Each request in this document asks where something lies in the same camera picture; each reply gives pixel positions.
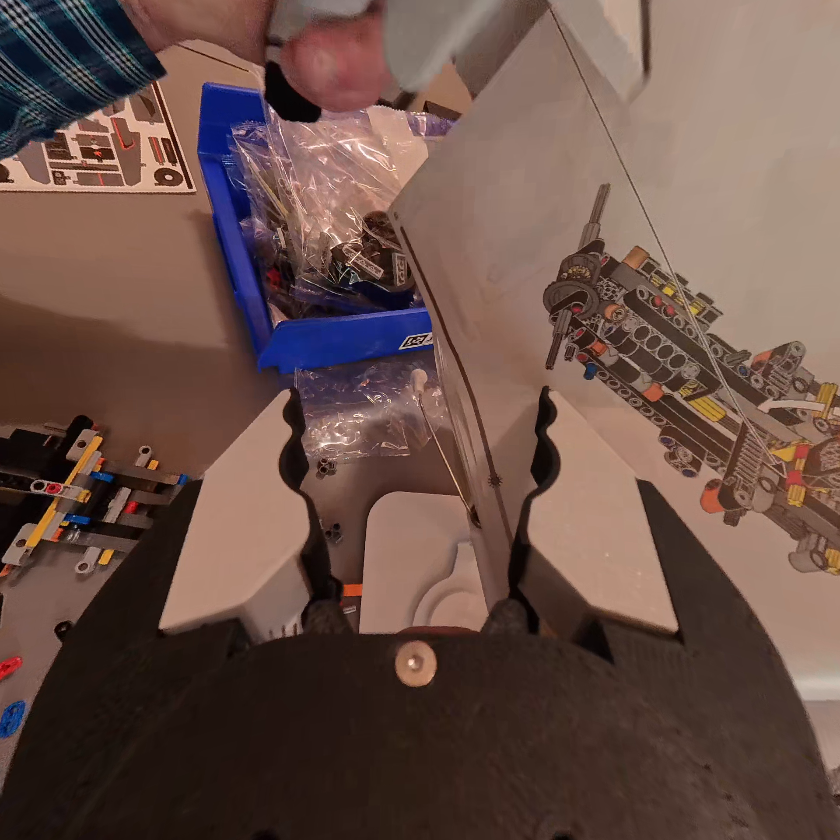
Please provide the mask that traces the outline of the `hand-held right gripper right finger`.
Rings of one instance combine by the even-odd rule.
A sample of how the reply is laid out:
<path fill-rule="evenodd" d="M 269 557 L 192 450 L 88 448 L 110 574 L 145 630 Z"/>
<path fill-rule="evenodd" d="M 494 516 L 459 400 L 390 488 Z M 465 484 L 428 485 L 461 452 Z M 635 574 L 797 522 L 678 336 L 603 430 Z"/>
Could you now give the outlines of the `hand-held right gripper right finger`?
<path fill-rule="evenodd" d="M 631 467 L 558 392 L 543 387 L 534 488 L 511 548 L 510 593 L 539 629 L 578 640 L 598 620 L 675 636 L 676 611 Z"/>

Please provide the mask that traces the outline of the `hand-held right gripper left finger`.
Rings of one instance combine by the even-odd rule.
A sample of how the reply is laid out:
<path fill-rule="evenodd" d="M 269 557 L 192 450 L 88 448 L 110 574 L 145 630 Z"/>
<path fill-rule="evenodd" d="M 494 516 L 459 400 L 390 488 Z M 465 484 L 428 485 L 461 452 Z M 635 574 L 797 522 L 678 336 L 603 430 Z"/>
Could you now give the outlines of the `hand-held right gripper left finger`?
<path fill-rule="evenodd" d="M 342 585 L 314 503 L 299 393 L 281 392 L 206 471 L 160 619 L 166 635 L 236 620 L 249 640 L 344 634 Z"/>

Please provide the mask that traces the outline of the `lego instruction booklet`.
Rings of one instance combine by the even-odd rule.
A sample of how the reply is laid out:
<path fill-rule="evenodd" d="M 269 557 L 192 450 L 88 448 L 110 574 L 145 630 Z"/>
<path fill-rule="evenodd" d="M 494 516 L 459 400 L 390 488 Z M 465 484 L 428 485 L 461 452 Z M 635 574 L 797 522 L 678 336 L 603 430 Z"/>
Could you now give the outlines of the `lego instruction booklet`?
<path fill-rule="evenodd" d="M 507 589 L 543 387 L 838 698 L 838 2 L 652 2 L 623 101 L 544 15 L 394 205 Z"/>

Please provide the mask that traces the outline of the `partly built lego chassis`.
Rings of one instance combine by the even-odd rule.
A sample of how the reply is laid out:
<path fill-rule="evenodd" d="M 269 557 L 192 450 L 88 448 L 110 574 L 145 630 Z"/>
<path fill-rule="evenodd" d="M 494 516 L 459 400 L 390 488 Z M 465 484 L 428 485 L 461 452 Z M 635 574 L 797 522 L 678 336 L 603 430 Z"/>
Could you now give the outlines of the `partly built lego chassis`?
<path fill-rule="evenodd" d="M 1 576 L 48 547 L 79 554 L 85 578 L 127 556 L 190 482 L 165 472 L 144 445 L 127 464 L 103 453 L 106 433 L 86 415 L 65 426 L 2 426 Z"/>

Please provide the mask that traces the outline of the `clear bags of lego pieces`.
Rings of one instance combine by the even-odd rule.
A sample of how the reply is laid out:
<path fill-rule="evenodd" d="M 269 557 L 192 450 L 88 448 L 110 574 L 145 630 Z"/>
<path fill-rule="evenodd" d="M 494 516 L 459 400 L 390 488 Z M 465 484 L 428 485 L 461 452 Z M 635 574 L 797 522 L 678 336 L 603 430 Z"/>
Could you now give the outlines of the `clear bags of lego pieces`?
<path fill-rule="evenodd" d="M 423 306 L 388 211 L 457 119 L 427 103 L 234 125 L 224 162 L 272 327 Z"/>

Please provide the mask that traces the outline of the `lego sticker sheet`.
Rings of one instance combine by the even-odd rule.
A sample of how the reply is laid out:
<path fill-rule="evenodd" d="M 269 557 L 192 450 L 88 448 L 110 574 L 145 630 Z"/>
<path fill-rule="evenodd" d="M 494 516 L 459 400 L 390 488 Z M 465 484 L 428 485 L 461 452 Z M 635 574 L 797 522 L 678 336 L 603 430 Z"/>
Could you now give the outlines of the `lego sticker sheet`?
<path fill-rule="evenodd" d="M 3 193 L 194 194 L 157 81 L 1 163 Z"/>

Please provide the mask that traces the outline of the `person's left hand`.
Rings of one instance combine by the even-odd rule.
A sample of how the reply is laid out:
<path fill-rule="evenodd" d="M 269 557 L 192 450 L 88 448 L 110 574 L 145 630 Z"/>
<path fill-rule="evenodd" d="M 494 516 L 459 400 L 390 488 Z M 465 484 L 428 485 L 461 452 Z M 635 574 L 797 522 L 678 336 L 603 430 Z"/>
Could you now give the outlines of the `person's left hand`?
<path fill-rule="evenodd" d="M 262 64 L 274 2 L 121 1 L 145 44 L 156 54 L 188 40 Z M 363 16 L 321 21 L 280 48 L 278 64 L 305 99 L 332 112 L 364 109 L 392 82 L 383 47 L 383 2 Z"/>

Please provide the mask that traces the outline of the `white book stand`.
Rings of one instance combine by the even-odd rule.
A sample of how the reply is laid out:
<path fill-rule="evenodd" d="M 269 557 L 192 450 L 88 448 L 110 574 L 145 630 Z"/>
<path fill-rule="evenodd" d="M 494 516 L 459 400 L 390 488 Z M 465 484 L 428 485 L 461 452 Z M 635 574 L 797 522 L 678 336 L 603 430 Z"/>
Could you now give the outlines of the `white book stand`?
<path fill-rule="evenodd" d="M 414 486 L 377 500 L 364 534 L 362 634 L 395 634 L 413 627 L 480 630 L 488 616 L 480 563 L 484 533 L 457 446 L 443 392 L 431 372 L 408 376 L 409 418 L 425 437 L 444 490 Z"/>

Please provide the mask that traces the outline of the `empty clear plastic bag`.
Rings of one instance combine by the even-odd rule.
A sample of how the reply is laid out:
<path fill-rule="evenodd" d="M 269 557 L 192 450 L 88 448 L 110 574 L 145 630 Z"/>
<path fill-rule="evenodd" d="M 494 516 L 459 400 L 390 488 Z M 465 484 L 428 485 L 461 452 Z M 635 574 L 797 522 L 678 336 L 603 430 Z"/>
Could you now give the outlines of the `empty clear plastic bag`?
<path fill-rule="evenodd" d="M 423 350 L 317 370 L 297 369 L 311 462 L 409 456 L 453 431 L 434 353 Z"/>

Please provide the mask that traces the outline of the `blue labelled parts bin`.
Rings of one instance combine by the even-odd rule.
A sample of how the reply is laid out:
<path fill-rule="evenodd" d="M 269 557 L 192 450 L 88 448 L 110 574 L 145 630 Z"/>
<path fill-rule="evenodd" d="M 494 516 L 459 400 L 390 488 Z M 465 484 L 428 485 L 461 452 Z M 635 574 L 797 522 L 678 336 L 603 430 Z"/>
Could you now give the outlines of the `blue labelled parts bin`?
<path fill-rule="evenodd" d="M 228 297 L 248 331 L 260 370 L 291 374 L 366 361 L 433 344 L 432 321 L 425 308 L 305 318 L 273 327 L 240 221 L 247 211 L 245 191 L 231 183 L 224 167 L 233 127 L 264 123 L 257 90 L 206 82 L 199 111 L 196 153 L 212 208 L 217 244 L 227 272 Z"/>

